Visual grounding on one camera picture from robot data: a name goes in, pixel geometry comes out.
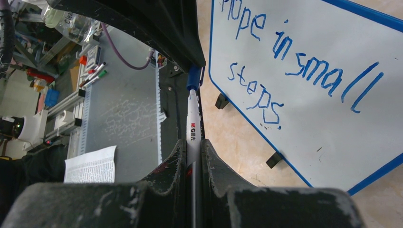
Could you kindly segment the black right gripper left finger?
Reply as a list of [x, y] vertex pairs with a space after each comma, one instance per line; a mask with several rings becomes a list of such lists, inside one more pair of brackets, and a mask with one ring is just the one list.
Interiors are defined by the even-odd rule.
[[17, 198], [5, 228], [184, 228], [184, 142], [132, 183], [38, 183]]

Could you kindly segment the blue marker cap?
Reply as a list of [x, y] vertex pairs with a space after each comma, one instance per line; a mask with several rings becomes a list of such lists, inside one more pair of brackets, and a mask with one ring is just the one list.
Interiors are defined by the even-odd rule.
[[187, 90], [195, 90], [199, 89], [200, 85], [200, 78], [201, 78], [202, 68], [198, 66], [191, 66], [189, 73], [188, 73], [188, 81], [187, 81]]

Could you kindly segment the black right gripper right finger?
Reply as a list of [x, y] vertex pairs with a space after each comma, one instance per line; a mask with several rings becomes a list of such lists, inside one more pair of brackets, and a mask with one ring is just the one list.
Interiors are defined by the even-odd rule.
[[341, 190], [258, 187], [227, 165], [207, 139], [201, 145], [207, 228], [363, 228]]

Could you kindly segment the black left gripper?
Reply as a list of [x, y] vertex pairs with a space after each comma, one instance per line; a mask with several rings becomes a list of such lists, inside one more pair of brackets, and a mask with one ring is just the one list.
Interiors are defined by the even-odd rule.
[[206, 65], [194, 0], [49, 0], [48, 4], [113, 26], [186, 73], [192, 66]]

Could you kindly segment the blue white marker pen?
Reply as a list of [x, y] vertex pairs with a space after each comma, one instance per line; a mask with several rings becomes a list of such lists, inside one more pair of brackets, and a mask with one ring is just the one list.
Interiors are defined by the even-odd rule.
[[195, 89], [191, 89], [188, 97], [187, 113], [187, 158], [186, 179], [188, 187], [188, 212], [190, 227], [203, 226], [202, 212], [202, 163], [201, 163], [201, 127], [199, 103]]

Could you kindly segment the blue framed whiteboard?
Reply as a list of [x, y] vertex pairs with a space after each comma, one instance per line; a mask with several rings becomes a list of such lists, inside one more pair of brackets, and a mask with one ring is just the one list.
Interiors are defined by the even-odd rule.
[[403, 21], [349, 0], [214, 0], [209, 75], [315, 188], [403, 162]]

